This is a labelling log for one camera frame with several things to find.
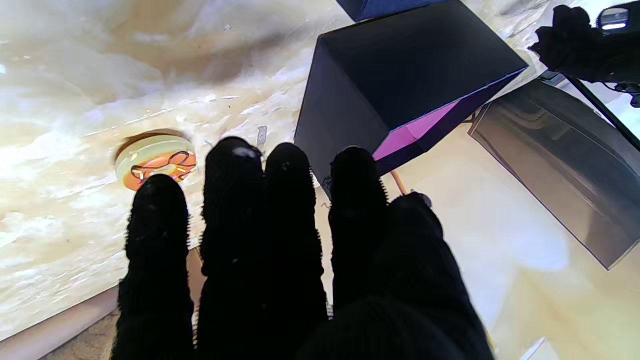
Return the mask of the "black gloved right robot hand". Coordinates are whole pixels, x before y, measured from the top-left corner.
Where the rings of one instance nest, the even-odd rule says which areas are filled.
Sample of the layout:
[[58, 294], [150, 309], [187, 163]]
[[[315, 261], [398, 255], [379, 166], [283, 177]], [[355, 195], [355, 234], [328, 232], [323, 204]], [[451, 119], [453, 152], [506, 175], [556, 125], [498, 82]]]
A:
[[431, 200], [389, 202], [372, 155], [330, 164], [333, 316], [306, 154], [279, 144], [262, 164], [240, 137], [205, 160], [197, 328], [189, 214], [171, 177], [135, 192], [112, 360], [492, 360], [493, 351]]

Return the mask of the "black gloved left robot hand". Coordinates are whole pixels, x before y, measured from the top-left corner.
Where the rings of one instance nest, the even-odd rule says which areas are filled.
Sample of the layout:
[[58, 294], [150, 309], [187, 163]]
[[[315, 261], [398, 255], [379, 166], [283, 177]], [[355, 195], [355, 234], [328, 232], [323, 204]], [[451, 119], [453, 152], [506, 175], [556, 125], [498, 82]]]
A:
[[639, 32], [613, 32], [592, 27], [582, 7], [553, 8], [551, 26], [539, 27], [530, 46], [549, 70], [594, 83], [638, 84]]

